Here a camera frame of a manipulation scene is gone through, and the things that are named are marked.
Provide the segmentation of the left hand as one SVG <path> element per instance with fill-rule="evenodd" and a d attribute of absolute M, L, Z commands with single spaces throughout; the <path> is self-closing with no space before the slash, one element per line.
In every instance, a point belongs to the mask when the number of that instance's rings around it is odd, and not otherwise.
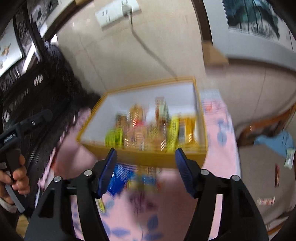
<path fill-rule="evenodd" d="M 29 177 L 27 176 L 27 170 L 24 166 L 25 158 L 22 154 L 20 154 L 19 163 L 21 167 L 13 172 L 13 181 L 7 173 L 0 171 L 1 199 L 3 199 L 6 203 L 11 205 L 14 205 L 14 202 L 5 189 L 6 185 L 12 185 L 13 190 L 18 192 L 20 195 L 27 195 L 30 193 Z"/>

